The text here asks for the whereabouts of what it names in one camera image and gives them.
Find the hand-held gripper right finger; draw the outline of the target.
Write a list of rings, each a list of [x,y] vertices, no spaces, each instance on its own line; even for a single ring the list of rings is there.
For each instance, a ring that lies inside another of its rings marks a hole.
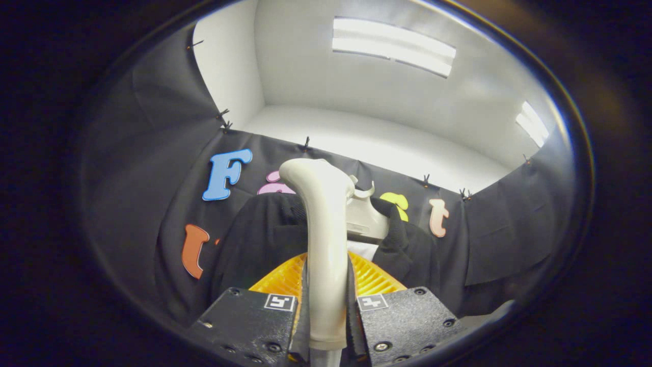
[[[393,365],[428,353],[464,331],[428,288],[407,288],[355,253],[349,253],[348,281],[346,353],[355,365]]]

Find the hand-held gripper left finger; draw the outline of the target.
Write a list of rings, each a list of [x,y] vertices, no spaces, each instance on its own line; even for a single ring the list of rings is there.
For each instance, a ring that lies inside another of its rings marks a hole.
[[[193,336],[235,365],[308,365],[307,255],[282,263],[249,289],[231,286],[191,325]]]

